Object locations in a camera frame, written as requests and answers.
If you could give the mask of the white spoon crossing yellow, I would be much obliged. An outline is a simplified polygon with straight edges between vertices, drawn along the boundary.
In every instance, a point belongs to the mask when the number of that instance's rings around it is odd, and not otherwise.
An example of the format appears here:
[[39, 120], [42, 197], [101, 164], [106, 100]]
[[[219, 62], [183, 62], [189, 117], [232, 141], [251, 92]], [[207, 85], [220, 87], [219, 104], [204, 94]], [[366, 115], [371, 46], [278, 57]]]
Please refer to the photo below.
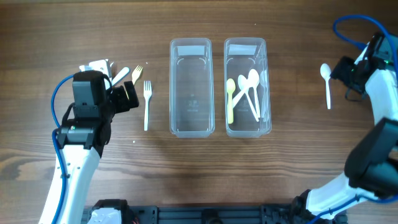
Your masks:
[[243, 88], [241, 89], [241, 91], [233, 98], [232, 102], [233, 102], [233, 107], [235, 107], [238, 102], [240, 101], [240, 99], [242, 98], [242, 96], [244, 94], [246, 94], [249, 89], [250, 89], [251, 85], [245, 85], [243, 86]]

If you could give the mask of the yellow plastic spoon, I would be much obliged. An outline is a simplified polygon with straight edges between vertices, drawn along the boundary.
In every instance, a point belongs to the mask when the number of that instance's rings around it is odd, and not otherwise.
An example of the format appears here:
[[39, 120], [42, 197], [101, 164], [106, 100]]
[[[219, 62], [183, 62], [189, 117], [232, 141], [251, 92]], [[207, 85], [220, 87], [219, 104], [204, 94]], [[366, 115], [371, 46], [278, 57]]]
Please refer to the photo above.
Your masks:
[[226, 92], [228, 96], [227, 102], [227, 113], [228, 113], [228, 124], [232, 124], [234, 122], [234, 115], [233, 115], [233, 93], [236, 89], [235, 82], [232, 78], [229, 78], [226, 81]]

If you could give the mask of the pale blue plastic fork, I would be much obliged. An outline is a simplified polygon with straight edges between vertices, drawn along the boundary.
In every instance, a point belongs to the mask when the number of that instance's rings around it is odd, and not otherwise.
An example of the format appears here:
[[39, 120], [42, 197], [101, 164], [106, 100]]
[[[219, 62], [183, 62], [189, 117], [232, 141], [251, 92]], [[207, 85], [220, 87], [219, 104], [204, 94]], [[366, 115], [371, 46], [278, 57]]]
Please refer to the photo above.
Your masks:
[[112, 81], [112, 86], [115, 86], [118, 84], [120, 81], [124, 79], [125, 76], [127, 76], [130, 72], [130, 69], [128, 67], [122, 68], [118, 74], [111, 80]]

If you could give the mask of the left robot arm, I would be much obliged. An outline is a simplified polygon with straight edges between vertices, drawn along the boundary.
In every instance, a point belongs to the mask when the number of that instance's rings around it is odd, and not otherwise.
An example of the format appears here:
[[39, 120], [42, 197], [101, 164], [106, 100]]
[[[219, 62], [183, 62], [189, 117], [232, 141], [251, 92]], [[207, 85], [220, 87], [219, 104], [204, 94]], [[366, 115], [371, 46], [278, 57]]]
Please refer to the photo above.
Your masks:
[[139, 106], [132, 81], [106, 87], [96, 70], [66, 77], [74, 101], [52, 132], [55, 170], [40, 223], [80, 223], [93, 174], [111, 138], [114, 115]]

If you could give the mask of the white plastic fork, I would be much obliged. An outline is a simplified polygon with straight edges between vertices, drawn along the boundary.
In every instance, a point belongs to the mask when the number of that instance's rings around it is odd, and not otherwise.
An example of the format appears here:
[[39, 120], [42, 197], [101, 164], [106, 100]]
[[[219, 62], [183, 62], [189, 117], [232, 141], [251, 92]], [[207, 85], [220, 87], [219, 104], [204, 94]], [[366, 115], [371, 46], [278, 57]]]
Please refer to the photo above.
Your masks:
[[148, 130], [149, 123], [149, 100], [152, 96], [152, 85], [150, 80], [144, 81], [144, 99], [146, 101], [145, 111], [144, 111], [144, 131]]

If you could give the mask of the yellow plastic fork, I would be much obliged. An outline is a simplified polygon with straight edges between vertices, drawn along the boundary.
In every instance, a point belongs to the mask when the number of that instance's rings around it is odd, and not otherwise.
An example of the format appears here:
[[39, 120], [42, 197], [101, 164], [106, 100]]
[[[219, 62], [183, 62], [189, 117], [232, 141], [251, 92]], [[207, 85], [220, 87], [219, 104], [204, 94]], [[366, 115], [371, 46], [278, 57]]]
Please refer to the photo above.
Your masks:
[[[138, 65], [133, 70], [133, 72], [131, 74], [131, 78], [132, 78], [131, 82], [132, 82], [133, 85], [135, 85], [136, 82], [138, 81], [138, 79], [140, 79], [142, 71], [143, 71], [143, 67], [140, 66], [140, 65]], [[125, 87], [125, 91], [126, 91], [126, 96], [127, 96], [127, 98], [129, 98], [129, 93], [128, 93], [128, 89], [127, 89], [127, 82], [124, 82], [124, 87]]]

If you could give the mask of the white spoon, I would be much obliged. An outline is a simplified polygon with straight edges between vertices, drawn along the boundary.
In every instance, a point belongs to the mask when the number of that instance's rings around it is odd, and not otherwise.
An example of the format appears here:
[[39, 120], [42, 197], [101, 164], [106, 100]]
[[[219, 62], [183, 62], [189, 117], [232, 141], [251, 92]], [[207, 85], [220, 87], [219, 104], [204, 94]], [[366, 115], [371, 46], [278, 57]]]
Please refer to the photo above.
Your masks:
[[260, 118], [260, 108], [259, 108], [259, 98], [257, 94], [257, 87], [259, 85], [259, 74], [255, 69], [251, 69], [248, 73], [248, 81], [251, 87], [253, 88], [254, 92], [254, 102], [255, 102], [255, 107], [256, 107], [256, 113], [257, 117]]
[[320, 74], [323, 77], [325, 81], [325, 91], [326, 91], [326, 107], [328, 110], [331, 109], [331, 93], [330, 93], [330, 78], [331, 78], [331, 69], [330, 67], [326, 64], [323, 63], [320, 67]]
[[[238, 77], [238, 85], [239, 85], [240, 90], [243, 88], [243, 86], [248, 85], [247, 82], [248, 82], [248, 81], [247, 81], [246, 77], [244, 77], [243, 75], [240, 75], [240, 76]], [[254, 116], [254, 119], [255, 119], [257, 122], [259, 122], [259, 118], [257, 117], [256, 110], [255, 110], [254, 105], [253, 105], [253, 103], [252, 103], [252, 101], [251, 101], [251, 98], [250, 98], [250, 96], [249, 96], [249, 91], [248, 91], [245, 95], [246, 95], [246, 98], [247, 98], [247, 100], [248, 100], [248, 103], [249, 103], [250, 109], [251, 109], [251, 111], [252, 111], [252, 114], [253, 114], [253, 116]]]

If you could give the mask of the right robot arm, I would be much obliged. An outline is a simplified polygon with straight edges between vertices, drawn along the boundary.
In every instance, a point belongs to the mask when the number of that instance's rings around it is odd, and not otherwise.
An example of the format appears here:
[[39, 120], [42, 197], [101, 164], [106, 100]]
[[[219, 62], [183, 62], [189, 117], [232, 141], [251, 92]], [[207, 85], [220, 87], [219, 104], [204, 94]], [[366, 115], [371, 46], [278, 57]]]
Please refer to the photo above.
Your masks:
[[345, 210], [362, 202], [397, 201], [397, 36], [377, 32], [357, 59], [341, 57], [331, 78], [368, 96], [374, 127], [350, 152], [343, 172], [294, 198], [290, 223], [340, 223]]

